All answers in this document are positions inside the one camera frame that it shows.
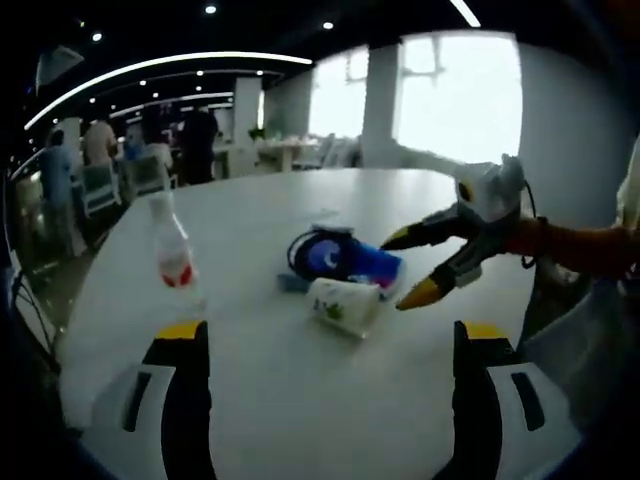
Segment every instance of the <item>black ceiling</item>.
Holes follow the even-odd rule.
[[[97,75],[135,62],[192,52],[239,50],[300,56],[313,61],[362,44],[389,44],[407,33],[464,29],[465,20],[448,0],[211,0],[205,13],[201,0],[109,0],[73,4],[61,0],[18,5],[18,33],[5,42],[15,56],[12,86],[17,94],[12,126],[22,126],[60,94]],[[596,68],[607,68],[602,50],[578,20],[569,2],[561,0],[466,0],[482,28],[515,32],[522,42],[572,55]],[[322,23],[331,21],[333,30]],[[94,43],[91,36],[103,38]],[[33,89],[38,55],[65,45],[85,60],[36,95]],[[130,107],[152,100],[152,93],[182,96],[233,90],[237,74],[264,70],[263,84],[293,75],[309,66],[271,60],[202,60],[156,66],[131,72],[92,87],[52,116],[73,112],[85,118],[103,107]],[[195,72],[204,70],[203,77]],[[221,73],[219,70],[243,70]],[[148,84],[140,87],[138,82]],[[89,103],[94,97],[96,102]],[[20,132],[18,143],[34,135]]]

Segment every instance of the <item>bottle cap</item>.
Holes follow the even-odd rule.
[[[149,196],[151,216],[159,222],[173,215],[173,195],[171,192],[158,192]]]

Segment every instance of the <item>plastic bottle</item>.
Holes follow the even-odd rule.
[[[160,277],[165,285],[182,293],[182,320],[202,320],[206,302],[193,261],[189,236],[176,216],[171,192],[149,197],[153,219],[154,250]]]

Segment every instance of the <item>paper cup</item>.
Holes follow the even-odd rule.
[[[318,278],[311,284],[307,300],[319,320],[365,338],[378,312],[380,289],[377,285]]]

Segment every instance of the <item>window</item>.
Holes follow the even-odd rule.
[[[338,137],[362,133],[368,65],[366,47],[318,63],[313,72],[309,133]]]
[[[398,143],[469,163],[500,163],[503,153],[517,155],[522,85],[511,36],[411,37],[400,58]]]

